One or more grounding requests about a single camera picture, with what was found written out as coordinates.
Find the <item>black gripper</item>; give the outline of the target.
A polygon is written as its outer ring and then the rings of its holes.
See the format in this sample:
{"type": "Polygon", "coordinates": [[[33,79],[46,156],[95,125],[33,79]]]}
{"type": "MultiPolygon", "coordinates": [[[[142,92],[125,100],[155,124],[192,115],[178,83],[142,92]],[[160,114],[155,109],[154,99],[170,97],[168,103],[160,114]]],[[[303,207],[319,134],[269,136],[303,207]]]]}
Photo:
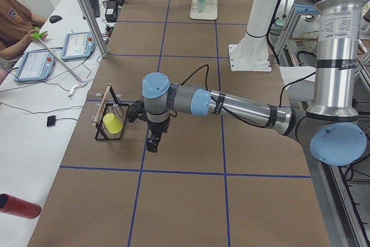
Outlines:
{"type": "Polygon", "coordinates": [[[165,121],[162,121],[160,123],[148,121],[147,125],[151,132],[151,136],[146,140],[146,149],[148,152],[157,153],[162,133],[167,133],[167,129],[169,127],[169,119],[166,119],[165,121]]]}

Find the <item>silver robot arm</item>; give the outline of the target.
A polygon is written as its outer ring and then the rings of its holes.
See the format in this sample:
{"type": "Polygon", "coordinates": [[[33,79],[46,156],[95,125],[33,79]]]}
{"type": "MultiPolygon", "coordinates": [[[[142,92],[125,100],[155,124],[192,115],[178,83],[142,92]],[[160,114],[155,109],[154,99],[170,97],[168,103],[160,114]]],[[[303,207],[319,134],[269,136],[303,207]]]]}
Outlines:
{"type": "Polygon", "coordinates": [[[313,104],[306,111],[260,104],[221,91],[171,83],[160,72],[143,78],[144,113],[156,152],[169,126],[170,111],[196,116],[228,115],[249,125],[271,128],[302,145],[316,159],[342,166],[365,152],[367,137],[352,107],[362,7],[369,0],[295,0],[296,11],[320,13],[313,104]]]}

